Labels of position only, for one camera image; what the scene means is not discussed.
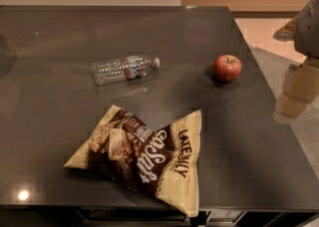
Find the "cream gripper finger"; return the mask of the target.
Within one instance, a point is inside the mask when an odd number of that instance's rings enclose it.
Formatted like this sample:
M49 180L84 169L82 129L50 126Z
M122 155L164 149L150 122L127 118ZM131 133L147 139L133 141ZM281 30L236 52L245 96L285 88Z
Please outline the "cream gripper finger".
M298 118L319 96L319 60L307 58L302 64L291 64L285 73L282 92L273 114L278 123Z

